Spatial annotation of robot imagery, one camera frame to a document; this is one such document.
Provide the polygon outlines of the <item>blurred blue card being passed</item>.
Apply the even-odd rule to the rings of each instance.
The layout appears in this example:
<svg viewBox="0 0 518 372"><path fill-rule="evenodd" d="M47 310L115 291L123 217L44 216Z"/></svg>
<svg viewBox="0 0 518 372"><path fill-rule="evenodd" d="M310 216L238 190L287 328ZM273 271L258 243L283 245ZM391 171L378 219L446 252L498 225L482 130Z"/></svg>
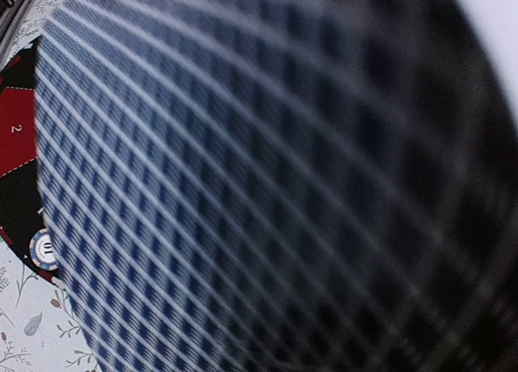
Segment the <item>blurred blue card being passed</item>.
<svg viewBox="0 0 518 372"><path fill-rule="evenodd" d="M457 0L66 0L36 78L102 370L516 370L517 122Z"/></svg>

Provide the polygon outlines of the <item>blue white ten chip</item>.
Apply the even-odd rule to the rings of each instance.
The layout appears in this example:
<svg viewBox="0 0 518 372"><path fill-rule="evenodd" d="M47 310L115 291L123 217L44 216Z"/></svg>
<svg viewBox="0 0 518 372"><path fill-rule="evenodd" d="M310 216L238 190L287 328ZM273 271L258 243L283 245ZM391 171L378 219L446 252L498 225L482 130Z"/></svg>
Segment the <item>blue white ten chip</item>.
<svg viewBox="0 0 518 372"><path fill-rule="evenodd" d="M51 233L48 228L40 229L32 236L29 253L37 268L45 271L57 270L57 259L53 253Z"/></svg>

